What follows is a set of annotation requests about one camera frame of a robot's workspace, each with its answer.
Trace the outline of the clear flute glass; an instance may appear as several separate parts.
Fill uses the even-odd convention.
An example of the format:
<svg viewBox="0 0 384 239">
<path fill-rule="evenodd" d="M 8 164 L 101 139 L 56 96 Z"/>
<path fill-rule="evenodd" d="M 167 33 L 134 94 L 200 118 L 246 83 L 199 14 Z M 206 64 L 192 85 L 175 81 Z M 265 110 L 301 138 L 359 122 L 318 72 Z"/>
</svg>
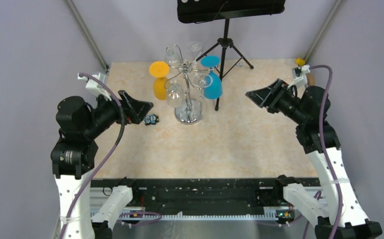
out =
<svg viewBox="0 0 384 239">
<path fill-rule="evenodd" d="M 206 97 L 204 96 L 204 90 L 211 86 L 212 81 L 212 77 L 206 73 L 197 73 L 193 78 L 193 84 L 195 88 L 199 90 L 197 105 L 200 107 L 200 115 L 202 119 L 206 114 Z"/>
</svg>

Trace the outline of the orange wine glass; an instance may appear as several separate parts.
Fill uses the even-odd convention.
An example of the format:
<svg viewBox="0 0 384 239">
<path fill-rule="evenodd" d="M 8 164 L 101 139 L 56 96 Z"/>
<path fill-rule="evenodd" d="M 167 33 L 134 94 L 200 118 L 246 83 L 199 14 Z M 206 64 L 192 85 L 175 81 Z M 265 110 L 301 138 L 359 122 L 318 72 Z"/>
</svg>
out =
<svg viewBox="0 0 384 239">
<path fill-rule="evenodd" d="M 155 78 L 153 92 L 158 100 L 166 100 L 165 82 L 169 73 L 169 66 L 164 61 L 155 61 L 149 67 L 149 73 Z"/>
</svg>

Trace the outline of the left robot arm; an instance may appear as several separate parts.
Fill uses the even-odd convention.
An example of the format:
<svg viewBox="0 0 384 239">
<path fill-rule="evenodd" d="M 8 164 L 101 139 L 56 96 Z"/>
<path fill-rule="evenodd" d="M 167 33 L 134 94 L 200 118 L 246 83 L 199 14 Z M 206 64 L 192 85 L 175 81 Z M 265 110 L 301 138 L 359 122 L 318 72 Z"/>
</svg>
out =
<svg viewBox="0 0 384 239">
<path fill-rule="evenodd" d="M 121 126 L 120 142 L 127 124 L 140 124 L 154 107 L 152 102 L 136 100 L 120 90 L 115 99 L 97 98 L 93 108 L 80 96 L 63 99 L 57 106 L 59 139 L 51 151 L 52 173 L 58 188 L 61 239 L 109 239 L 115 211 L 134 206 L 140 200 L 139 190 L 124 187 L 110 196 L 120 202 L 106 207 L 104 216 L 91 219 L 90 187 L 95 176 L 95 156 L 99 149 L 95 139 L 111 125 Z"/>
</svg>

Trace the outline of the clear wine glass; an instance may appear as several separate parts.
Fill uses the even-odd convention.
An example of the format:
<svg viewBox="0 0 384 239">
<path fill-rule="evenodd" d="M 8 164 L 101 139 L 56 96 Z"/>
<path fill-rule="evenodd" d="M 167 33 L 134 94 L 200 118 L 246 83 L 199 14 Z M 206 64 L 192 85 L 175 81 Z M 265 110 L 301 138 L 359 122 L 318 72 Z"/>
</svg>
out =
<svg viewBox="0 0 384 239">
<path fill-rule="evenodd" d="M 166 101 L 170 107 L 177 108 L 183 104 L 184 90 L 176 80 L 167 80 L 164 83 Z"/>
</svg>

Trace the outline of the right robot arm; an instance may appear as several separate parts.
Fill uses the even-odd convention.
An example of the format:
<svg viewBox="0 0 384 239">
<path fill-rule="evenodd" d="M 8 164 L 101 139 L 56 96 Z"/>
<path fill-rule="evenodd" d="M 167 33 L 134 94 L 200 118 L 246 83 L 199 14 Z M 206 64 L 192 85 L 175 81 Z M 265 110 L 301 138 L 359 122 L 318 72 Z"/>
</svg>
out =
<svg viewBox="0 0 384 239">
<path fill-rule="evenodd" d="M 330 101 L 318 86 L 294 94 L 294 87 L 281 79 L 271 85 L 248 91 L 246 97 L 269 113 L 282 113 L 296 126 L 296 137 L 315 168 L 322 205 L 293 177 L 279 176 L 272 192 L 279 205 L 294 206 L 314 227 L 318 239 L 375 239 L 383 231 L 369 219 L 358 202 L 342 160 L 341 144 L 334 128 L 326 121 Z"/>
</svg>

